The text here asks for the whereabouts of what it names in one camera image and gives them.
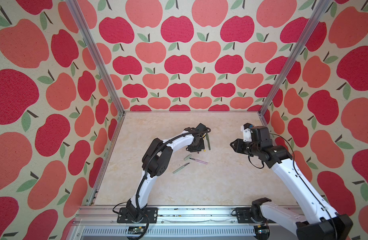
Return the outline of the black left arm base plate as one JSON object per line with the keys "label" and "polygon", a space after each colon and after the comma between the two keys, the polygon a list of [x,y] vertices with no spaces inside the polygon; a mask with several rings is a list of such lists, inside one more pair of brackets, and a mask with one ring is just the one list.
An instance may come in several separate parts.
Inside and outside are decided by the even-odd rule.
{"label": "black left arm base plate", "polygon": [[148,208],[142,209],[143,215],[140,214],[137,209],[129,210],[128,208],[120,208],[120,213],[118,214],[117,223],[119,224],[156,224],[158,217],[158,208]]}

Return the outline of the purple pen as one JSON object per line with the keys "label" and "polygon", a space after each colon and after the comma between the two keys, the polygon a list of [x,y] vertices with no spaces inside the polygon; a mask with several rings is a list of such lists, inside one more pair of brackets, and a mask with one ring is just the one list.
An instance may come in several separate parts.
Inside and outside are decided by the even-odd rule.
{"label": "purple pen", "polygon": [[198,160],[198,159],[194,159],[194,158],[190,158],[190,160],[193,160],[195,162],[198,162],[198,163],[201,163],[201,164],[204,164],[204,165],[207,165],[208,162],[205,162],[205,161],[202,161],[202,160]]}

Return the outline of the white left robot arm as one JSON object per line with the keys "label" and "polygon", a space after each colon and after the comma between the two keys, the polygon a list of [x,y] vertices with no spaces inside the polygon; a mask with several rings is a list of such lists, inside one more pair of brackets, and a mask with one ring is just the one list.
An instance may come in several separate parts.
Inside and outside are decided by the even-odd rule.
{"label": "white left robot arm", "polygon": [[168,168],[172,154],[184,148],[190,153],[205,149],[204,138],[211,129],[203,124],[185,128],[179,135],[161,140],[155,138],[142,158],[142,176],[135,194],[127,201],[129,219],[140,222],[146,219],[145,208],[153,186],[159,176]]}

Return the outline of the light green pen cap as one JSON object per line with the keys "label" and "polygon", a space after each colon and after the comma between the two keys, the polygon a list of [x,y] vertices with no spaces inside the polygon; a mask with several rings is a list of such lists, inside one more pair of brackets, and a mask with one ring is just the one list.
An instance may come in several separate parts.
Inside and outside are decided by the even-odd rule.
{"label": "light green pen cap", "polygon": [[191,157],[192,157],[192,155],[187,155],[187,156],[184,158],[184,160],[185,160],[185,161],[190,160],[190,159],[191,159]]}

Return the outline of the aluminium left rear corner post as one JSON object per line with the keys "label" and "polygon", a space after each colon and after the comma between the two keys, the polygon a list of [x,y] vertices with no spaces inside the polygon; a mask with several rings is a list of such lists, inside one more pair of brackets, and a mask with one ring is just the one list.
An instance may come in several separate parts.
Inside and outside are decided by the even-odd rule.
{"label": "aluminium left rear corner post", "polygon": [[90,29],[88,27],[88,24],[84,18],[84,14],[78,4],[78,1],[66,1],[67,6],[71,12],[71,15],[79,28],[79,31],[83,37],[83,40],[86,43],[86,46],[90,52],[91,57],[93,58],[93,61],[98,69],[99,74],[101,75],[104,84],[109,92],[110,97],[112,98],[115,107],[117,108],[120,116],[123,118],[125,116],[125,109],[120,101],[120,98],[117,94],[117,90],[115,88],[115,85],[112,81],[112,78],[107,70],[107,67],[104,63],[104,59],[100,53],[99,48],[97,47],[97,44],[90,32]]}

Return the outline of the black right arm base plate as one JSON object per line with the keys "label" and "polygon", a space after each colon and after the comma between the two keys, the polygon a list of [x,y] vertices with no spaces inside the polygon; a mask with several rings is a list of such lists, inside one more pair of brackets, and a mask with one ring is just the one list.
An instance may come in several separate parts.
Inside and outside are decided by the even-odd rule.
{"label": "black right arm base plate", "polygon": [[251,207],[244,207],[235,208],[231,215],[237,218],[239,224],[257,224],[252,213]]}

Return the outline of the light green pen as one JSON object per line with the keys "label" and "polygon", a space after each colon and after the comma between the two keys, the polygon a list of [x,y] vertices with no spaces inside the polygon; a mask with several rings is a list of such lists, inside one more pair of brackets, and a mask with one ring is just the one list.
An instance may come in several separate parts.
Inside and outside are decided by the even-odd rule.
{"label": "light green pen", "polygon": [[178,173],[179,171],[183,170],[186,166],[188,166],[190,163],[186,163],[183,166],[179,167],[178,169],[173,171],[173,174]]}

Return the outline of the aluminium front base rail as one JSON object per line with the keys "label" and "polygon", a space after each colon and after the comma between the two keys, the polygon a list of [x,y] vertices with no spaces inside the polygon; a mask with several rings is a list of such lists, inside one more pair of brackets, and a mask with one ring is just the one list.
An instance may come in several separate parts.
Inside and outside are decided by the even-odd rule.
{"label": "aluminium front base rail", "polygon": [[111,206],[81,207],[67,240],[295,240],[297,236],[271,220],[239,223],[234,206],[158,206],[152,223],[118,223]]}

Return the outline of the aluminium corner post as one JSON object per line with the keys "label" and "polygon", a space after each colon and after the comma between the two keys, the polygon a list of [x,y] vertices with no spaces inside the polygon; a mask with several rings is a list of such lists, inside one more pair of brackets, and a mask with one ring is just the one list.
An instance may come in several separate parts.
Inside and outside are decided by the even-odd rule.
{"label": "aluminium corner post", "polygon": [[291,50],[291,54],[288,56],[288,59],[285,62],[279,76],[276,77],[273,87],[271,88],[268,96],[265,98],[263,105],[261,106],[260,111],[259,111],[259,117],[264,117],[264,114],[266,113],[270,104],[273,102],[273,99],[276,93],[280,89],[282,82],[286,79],[286,76],[288,75],[294,63],[296,62],[299,54],[302,52],[302,50],[306,46],[307,41],[310,39],[312,33],[318,26],[322,16],[329,9],[329,6],[332,2],[333,1],[329,1],[329,0],[323,0],[323,1],[318,2],[317,6],[312,12],[311,17],[307,21],[306,26],[301,32],[301,35],[298,41],[295,43],[295,47]]}
{"label": "aluminium corner post", "polygon": [[84,18],[84,14],[78,4],[78,1],[66,1],[67,6],[71,12],[71,15],[79,28],[79,31],[83,37],[83,40],[86,43],[86,46],[90,52],[91,57],[93,58],[93,61],[98,69],[99,74],[101,75],[104,84],[109,92],[110,97],[112,98],[115,107],[117,108],[120,116],[123,118],[125,116],[125,109],[120,101],[120,98],[117,94],[117,90],[115,88],[115,85],[112,81],[112,78],[107,70],[107,67],[104,63],[104,59],[100,53],[99,48],[97,47],[97,44],[90,32],[90,29],[88,27],[88,24]]}

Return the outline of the aluminium right rear corner post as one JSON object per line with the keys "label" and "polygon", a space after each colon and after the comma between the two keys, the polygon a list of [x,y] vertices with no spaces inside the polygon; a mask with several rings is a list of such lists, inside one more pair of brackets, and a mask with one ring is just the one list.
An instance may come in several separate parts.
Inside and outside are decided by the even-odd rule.
{"label": "aluminium right rear corner post", "polygon": [[329,9],[329,6],[332,2],[333,1],[329,1],[329,0],[323,0],[323,1],[318,2],[317,6],[312,12],[311,17],[307,21],[306,26],[301,32],[301,35],[298,41],[295,43],[295,47],[291,50],[291,54],[288,56],[288,59],[285,62],[279,76],[276,77],[273,87],[271,88],[268,96],[265,98],[263,105],[261,106],[260,111],[259,111],[259,117],[264,117],[264,114],[266,113],[270,104],[273,102],[273,99],[276,93],[280,89],[282,82],[286,79],[286,76],[288,75],[294,63],[296,62],[299,54],[302,52],[302,50],[306,46],[307,41],[310,39],[312,33],[318,26],[322,16]]}

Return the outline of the dark green pen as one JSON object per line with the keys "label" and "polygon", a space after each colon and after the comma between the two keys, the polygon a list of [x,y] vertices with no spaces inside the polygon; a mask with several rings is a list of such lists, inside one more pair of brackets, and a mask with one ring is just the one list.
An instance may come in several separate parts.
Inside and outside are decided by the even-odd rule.
{"label": "dark green pen", "polygon": [[209,134],[206,134],[206,141],[207,141],[207,146],[208,146],[208,150],[211,150],[211,145],[210,145],[210,138],[209,138]]}

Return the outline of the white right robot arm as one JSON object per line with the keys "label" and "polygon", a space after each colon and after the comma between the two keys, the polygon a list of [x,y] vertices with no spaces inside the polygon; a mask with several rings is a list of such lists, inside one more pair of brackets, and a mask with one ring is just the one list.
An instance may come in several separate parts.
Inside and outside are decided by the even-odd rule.
{"label": "white right robot arm", "polygon": [[283,181],[303,215],[280,207],[268,198],[257,199],[251,205],[255,223],[271,220],[293,233],[299,240],[345,240],[353,222],[347,214],[339,214],[314,189],[301,173],[291,154],[283,146],[268,141],[246,142],[236,139],[230,146],[236,153],[259,157]]}

